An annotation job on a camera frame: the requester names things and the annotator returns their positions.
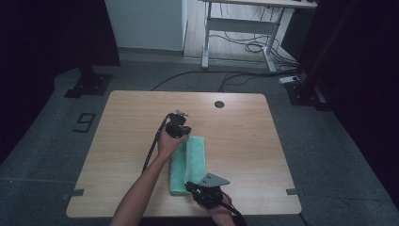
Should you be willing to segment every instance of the standing desk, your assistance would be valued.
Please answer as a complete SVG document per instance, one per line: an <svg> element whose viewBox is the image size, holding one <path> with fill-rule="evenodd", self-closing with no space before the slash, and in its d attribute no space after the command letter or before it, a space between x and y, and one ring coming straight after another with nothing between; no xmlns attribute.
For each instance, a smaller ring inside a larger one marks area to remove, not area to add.
<svg viewBox="0 0 399 226"><path fill-rule="evenodd" d="M203 44L202 50L202 62L201 67L203 69L208 68L209 61L209 32L214 31L231 31L241 33L253 33L270 35L270 39L267 43L266 48L263 49L263 55L266 59L267 66L270 72L275 73L276 67L271 55L271 49L273 42L276 38L279 30L279 24L281 22L282 15L286 8L316 8L315 2L309 3L306 0L300 2L294 0L201 0L208 3L208 12L206 16L205 26L205 43ZM279 16L274 22L263 22L263 21L249 21L249 20L236 20L227 18L213 18L211 16L212 3L227 3L227 4L239 4L239 5L256 5L256 6L269 6L281 8Z"/></svg>
<svg viewBox="0 0 399 226"><path fill-rule="evenodd" d="M262 94L113 91L75 187L84 193L71 198L67 215L112 217L163 118L177 108L189 114L191 134L205 138L207 170L231 182L222 189L243 215L300 213L297 195L286 191L294 183ZM144 216L208 216L192 196L169 195L168 171L166 164Z"/></svg>

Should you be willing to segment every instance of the cable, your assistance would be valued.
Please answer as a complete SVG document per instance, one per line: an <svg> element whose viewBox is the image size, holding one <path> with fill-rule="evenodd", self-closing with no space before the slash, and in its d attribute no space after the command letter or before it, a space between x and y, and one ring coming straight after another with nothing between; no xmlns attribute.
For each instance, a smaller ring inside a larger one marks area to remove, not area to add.
<svg viewBox="0 0 399 226"><path fill-rule="evenodd" d="M266 10L266 7L263 7L262 16L261 16L261 18L259 18L259 20L260 20L260 21L263 19L263 16L264 16L264 11L265 11L265 10Z"/></svg>
<svg viewBox="0 0 399 226"><path fill-rule="evenodd" d="M150 162L150 159L151 159L151 155L152 155L153 149L155 148L155 144L158 141L159 135L161 134L161 131L164 128L165 124L167 123L167 119L170 116L171 116L171 114L167 114L167 116L162 121L161 126L159 126L158 131L156 131L155 137L153 138L153 142L152 142L152 145L150 147L150 151L147 154L147 158L146 158L146 161L144 163L143 170L141 171L141 173L143 173L147 169L147 167L149 165L149 162Z"/></svg>
<svg viewBox="0 0 399 226"><path fill-rule="evenodd" d="M230 18L231 18L231 15L230 15L230 13L229 13L229 4L226 4L226 8L227 8L227 14L229 14L229 16L230 16Z"/></svg>
<svg viewBox="0 0 399 226"><path fill-rule="evenodd" d="M270 13L270 20L269 21L272 21L273 13L274 13L274 7L272 7L272 12Z"/></svg>
<svg viewBox="0 0 399 226"><path fill-rule="evenodd" d="M236 86L237 87L237 86L244 85L249 80L254 79L254 78L272 77L272 76L283 75L283 74L288 74L288 73L301 73L301 71L298 70L298 69L292 69L292 70L287 70L287 71L280 72L280 73L238 73L238 74L231 75L230 77L227 77L227 75L226 75L225 78L223 79L222 83L220 84L219 89L217 91L218 92L223 92L224 88L227 87L227 86ZM233 79L234 77L239 77L239 76L252 76L252 77L250 77L245 82L242 82L240 84L227 83L227 81Z"/></svg>
<svg viewBox="0 0 399 226"><path fill-rule="evenodd" d="M256 11L252 14L252 16L250 17L250 19L252 20L253 17L256 15L256 13L258 12L260 6L256 7Z"/></svg>
<svg viewBox="0 0 399 226"><path fill-rule="evenodd" d="M259 44L259 43L261 43L261 42L258 42L258 41L257 41L258 44L257 44L257 43L254 43L254 41L249 42L249 43L242 43L242 42L236 41L236 40L234 40L234 39L225 38L225 37L219 36L219 35L211 35L211 36L209 36L209 37L218 37L218 38L221 38L221 39L223 39L223 40L227 40L227 41L230 41L230 42L233 42L233 43L236 43L236 44L245 45L245 46L246 46L246 47L245 47L246 51L247 51L247 52L251 52L251 53L259 53L259 52L261 52L261 51L263 50L263 46ZM249 48L249 46L257 46L257 47L260 47L261 50L259 50L259 51L251 50L251 49Z"/></svg>
<svg viewBox="0 0 399 226"><path fill-rule="evenodd" d="M154 88L150 89L150 91L154 91L155 89L157 89L158 87L162 86L163 84L165 84L166 82L172 80L175 77L179 77L179 76L182 76L182 75L185 75L185 74L189 74L189 73L241 73L241 72L226 72L226 71L223 71L223 72L210 72L210 71L196 72L196 71L191 71L191 72L185 72L185 73L178 73L178 74L175 74L175 75L171 76L167 80L161 82L160 84L156 85Z"/></svg>

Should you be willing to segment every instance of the black tape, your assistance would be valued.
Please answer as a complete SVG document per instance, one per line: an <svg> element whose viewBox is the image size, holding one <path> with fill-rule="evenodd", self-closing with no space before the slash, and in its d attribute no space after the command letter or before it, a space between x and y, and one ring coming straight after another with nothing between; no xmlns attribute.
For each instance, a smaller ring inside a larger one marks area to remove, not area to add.
<svg viewBox="0 0 399 226"><path fill-rule="evenodd" d="M290 188L286 189L287 195L297 195L297 196L305 196L305 192L302 189Z"/></svg>
<svg viewBox="0 0 399 226"><path fill-rule="evenodd" d="M85 192L85 189L78 189L74 190L72 194L64 194L62 197L62 200L69 200L73 196L83 196L83 193Z"/></svg>
<svg viewBox="0 0 399 226"><path fill-rule="evenodd" d="M88 121L83 120L84 117L86 117L86 118L89 117L89 120ZM88 130L90 129L90 127L91 127L91 124L93 124L93 121L94 121L95 117L96 117L96 114L94 114L94 113L82 113L82 114L80 114L79 120L77 120L76 123L87 124L88 127L86 128L86 130L74 129L73 131L75 133L87 133Z"/></svg>

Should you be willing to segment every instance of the human arm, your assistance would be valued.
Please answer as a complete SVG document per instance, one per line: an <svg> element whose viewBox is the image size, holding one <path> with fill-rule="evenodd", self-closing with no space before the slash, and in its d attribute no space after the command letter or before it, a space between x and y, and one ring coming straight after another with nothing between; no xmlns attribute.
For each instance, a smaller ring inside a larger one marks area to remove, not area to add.
<svg viewBox="0 0 399 226"><path fill-rule="evenodd" d="M223 202L227 205L231 204L231 198L229 195L223 193ZM209 214L212 217L212 220L218 226L235 226L234 221L232 220L231 211L226 209L225 207L219 205L215 208L208 210Z"/></svg>
<svg viewBox="0 0 399 226"><path fill-rule="evenodd" d="M120 201L112 218L111 226L138 225L146 211L162 167L185 139L186 136L173 138L165 131L165 128L162 130L158 138L158 155Z"/></svg>

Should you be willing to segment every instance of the light wood surface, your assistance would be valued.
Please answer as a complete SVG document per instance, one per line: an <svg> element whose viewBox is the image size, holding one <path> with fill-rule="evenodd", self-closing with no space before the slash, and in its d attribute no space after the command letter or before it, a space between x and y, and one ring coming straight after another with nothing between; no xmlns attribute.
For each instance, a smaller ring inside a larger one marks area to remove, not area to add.
<svg viewBox="0 0 399 226"><path fill-rule="evenodd" d="M203 2L212 3L229 3L229 4L242 4L242 5L257 5L269 6L280 8L316 8L317 4L302 0L300 2L294 0L201 0Z"/></svg>
<svg viewBox="0 0 399 226"><path fill-rule="evenodd" d="M286 193L294 183L262 94L113 91L75 187L84 195L71 198L67 215L112 217L157 128L176 109L189 114L193 136L205 137L207 170L231 181L222 189L243 215L300 213L297 195ZM191 196L169 195L168 171L167 164L145 216L207 216Z"/></svg>

